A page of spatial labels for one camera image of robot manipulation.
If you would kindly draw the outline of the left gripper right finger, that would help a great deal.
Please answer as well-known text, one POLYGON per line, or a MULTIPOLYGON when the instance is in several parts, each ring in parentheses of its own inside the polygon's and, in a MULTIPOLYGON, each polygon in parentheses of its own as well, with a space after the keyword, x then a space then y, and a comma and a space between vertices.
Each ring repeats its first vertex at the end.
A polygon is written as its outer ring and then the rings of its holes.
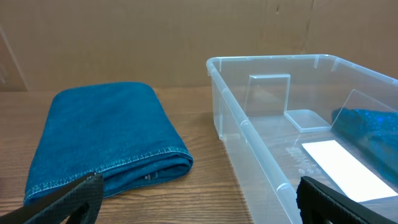
POLYGON ((300 178, 296 202, 303 224, 396 224, 309 176, 300 178))

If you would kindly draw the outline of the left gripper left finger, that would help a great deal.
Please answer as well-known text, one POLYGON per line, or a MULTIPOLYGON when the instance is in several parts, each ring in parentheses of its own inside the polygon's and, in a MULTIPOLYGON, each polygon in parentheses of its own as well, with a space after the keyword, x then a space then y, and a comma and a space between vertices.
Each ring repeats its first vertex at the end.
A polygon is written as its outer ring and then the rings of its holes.
POLYGON ((90 172, 34 203, 3 215, 1 223, 94 223, 103 194, 102 174, 90 172))

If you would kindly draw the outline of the sparkly blue fabric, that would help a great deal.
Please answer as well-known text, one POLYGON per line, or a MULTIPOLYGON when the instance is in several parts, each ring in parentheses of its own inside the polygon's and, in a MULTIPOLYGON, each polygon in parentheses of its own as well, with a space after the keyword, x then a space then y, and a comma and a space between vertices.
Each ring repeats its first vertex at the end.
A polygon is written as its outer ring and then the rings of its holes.
POLYGON ((397 185, 397 113, 338 108, 332 130, 357 147, 389 182, 397 185))

